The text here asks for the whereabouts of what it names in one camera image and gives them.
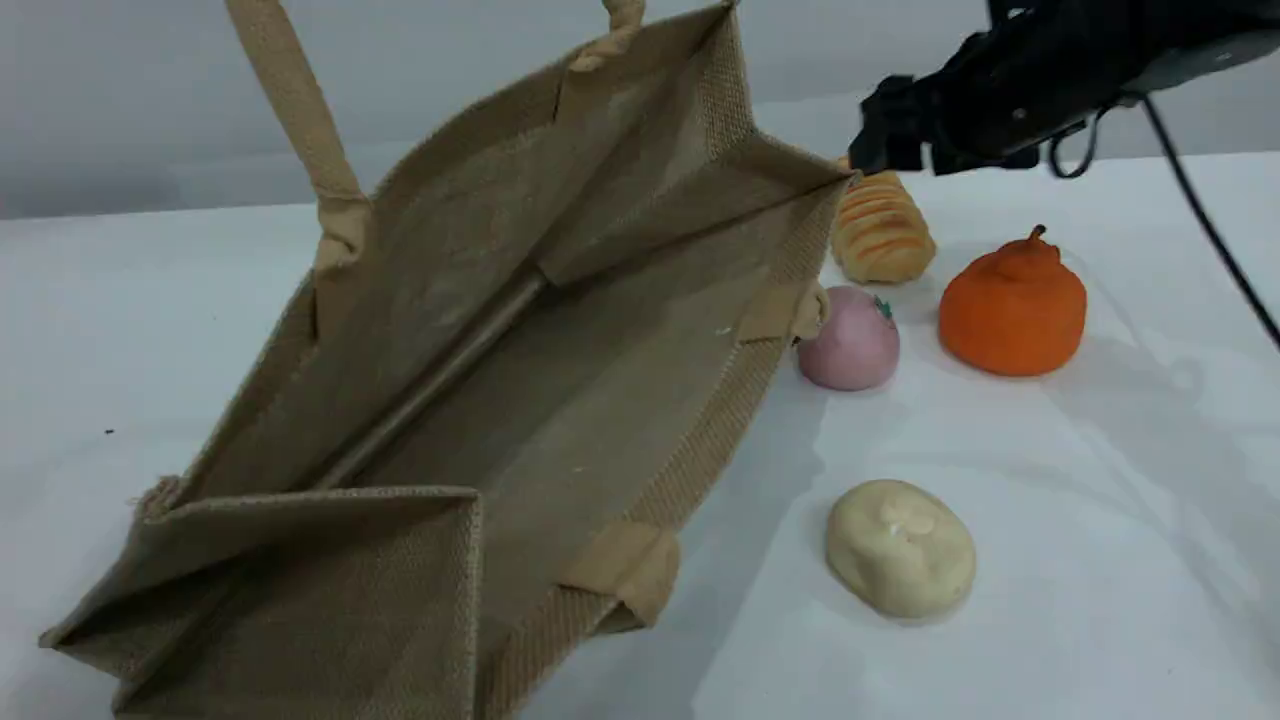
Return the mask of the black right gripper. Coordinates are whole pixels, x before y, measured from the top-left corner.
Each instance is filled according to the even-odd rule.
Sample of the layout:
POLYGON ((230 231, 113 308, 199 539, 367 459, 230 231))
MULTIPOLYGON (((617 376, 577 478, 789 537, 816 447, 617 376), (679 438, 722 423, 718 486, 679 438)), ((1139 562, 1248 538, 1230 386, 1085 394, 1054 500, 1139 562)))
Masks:
POLYGON ((1025 167, 1018 154, 1107 111, 1140 69, 1133 8, 1030 8, 975 33, 936 72, 890 76, 860 104, 847 147, 865 176, 1025 167))

